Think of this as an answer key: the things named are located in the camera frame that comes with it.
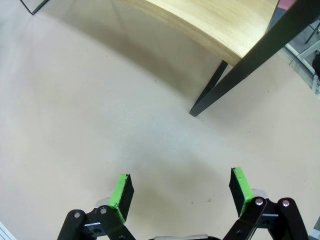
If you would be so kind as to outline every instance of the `silver bolt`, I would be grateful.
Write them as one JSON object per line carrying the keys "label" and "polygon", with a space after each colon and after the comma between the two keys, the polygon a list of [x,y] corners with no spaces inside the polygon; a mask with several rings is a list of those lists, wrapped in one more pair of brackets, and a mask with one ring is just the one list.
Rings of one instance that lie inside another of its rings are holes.
{"label": "silver bolt", "polygon": [[264,203],[264,201],[261,198],[257,198],[255,200],[255,204],[257,204],[258,206],[262,205]]}
{"label": "silver bolt", "polygon": [[100,210],[100,213],[101,213],[101,214],[105,214],[106,212],[107,212],[107,209],[101,208],[101,210]]}
{"label": "silver bolt", "polygon": [[290,204],[290,202],[289,202],[288,200],[283,200],[283,202],[282,202],[282,205],[283,205],[284,207],[288,207],[289,204]]}

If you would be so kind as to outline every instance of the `beige floor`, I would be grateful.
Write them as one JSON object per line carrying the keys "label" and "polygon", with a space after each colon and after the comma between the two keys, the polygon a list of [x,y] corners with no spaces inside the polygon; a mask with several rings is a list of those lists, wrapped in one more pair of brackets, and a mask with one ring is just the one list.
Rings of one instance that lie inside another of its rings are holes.
{"label": "beige floor", "polygon": [[271,200],[294,198],[313,228],[320,103],[281,58],[194,118],[220,60],[183,34],[117,0],[51,0],[35,16],[0,4],[0,222],[17,239],[55,239],[120,173],[136,239],[222,238],[236,166]]}

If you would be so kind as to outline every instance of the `wooden tabletop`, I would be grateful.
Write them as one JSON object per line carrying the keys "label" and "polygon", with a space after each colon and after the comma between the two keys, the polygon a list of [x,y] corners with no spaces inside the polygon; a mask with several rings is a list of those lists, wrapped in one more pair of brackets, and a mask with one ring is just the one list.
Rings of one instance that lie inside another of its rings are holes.
{"label": "wooden tabletop", "polygon": [[264,35],[278,0],[122,0],[235,65]]}

